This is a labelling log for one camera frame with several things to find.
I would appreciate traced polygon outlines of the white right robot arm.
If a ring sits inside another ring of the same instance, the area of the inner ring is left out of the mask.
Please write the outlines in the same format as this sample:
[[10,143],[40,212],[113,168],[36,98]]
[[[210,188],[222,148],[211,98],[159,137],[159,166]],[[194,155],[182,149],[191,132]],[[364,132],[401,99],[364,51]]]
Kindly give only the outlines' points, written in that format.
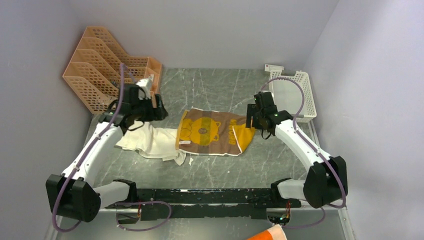
[[281,140],[307,171],[304,180],[285,178],[274,182],[270,202],[275,207],[282,207],[288,200],[303,200],[314,208],[320,208],[325,205],[334,207],[334,202],[341,200],[339,208],[343,208],[348,195],[345,160],[320,149],[298,127],[290,113],[277,109],[271,92],[255,94],[254,101],[247,107],[246,127],[267,132]]

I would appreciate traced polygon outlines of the yellow brown bear towel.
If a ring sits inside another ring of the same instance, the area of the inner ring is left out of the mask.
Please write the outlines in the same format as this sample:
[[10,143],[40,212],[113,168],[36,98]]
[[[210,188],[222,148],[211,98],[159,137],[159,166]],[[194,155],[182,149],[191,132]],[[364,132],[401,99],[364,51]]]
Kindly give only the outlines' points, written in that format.
[[176,149],[193,155],[239,156],[252,142],[256,129],[247,118],[231,112],[185,110],[176,133]]

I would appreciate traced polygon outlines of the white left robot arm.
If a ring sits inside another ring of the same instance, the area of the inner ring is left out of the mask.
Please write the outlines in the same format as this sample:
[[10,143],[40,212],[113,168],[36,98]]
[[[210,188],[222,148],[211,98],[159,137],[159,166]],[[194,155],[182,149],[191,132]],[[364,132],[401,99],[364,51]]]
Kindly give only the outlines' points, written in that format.
[[77,222],[91,222],[100,209],[121,203],[134,207],[139,200],[136,183],[116,179],[94,187],[95,178],[107,155],[136,122],[161,121],[168,112],[160,94],[151,97],[142,87],[126,83],[100,115],[95,132],[77,158],[61,173],[51,174],[45,183],[52,220],[57,216]]

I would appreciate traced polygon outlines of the white plastic basket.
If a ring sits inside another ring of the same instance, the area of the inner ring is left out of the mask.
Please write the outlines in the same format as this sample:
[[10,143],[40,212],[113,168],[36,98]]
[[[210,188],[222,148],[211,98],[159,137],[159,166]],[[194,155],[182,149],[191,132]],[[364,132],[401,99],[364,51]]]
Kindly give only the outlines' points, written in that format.
[[305,71],[286,70],[283,66],[274,65],[274,70],[269,72],[269,78],[274,79],[284,77],[296,82],[302,89],[301,94],[298,87],[287,80],[275,80],[268,85],[272,92],[274,102],[278,110],[286,110],[290,114],[295,114],[303,104],[296,121],[298,123],[308,123],[317,116],[315,101],[309,74]]

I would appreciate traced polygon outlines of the white towel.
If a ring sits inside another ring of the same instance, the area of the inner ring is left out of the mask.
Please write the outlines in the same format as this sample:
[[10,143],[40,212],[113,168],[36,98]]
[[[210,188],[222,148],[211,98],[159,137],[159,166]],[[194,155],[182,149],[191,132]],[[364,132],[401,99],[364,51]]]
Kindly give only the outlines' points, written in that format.
[[176,147],[177,130],[154,127],[149,122],[135,121],[115,145],[126,151],[136,151],[146,159],[175,161],[181,166],[186,153]]

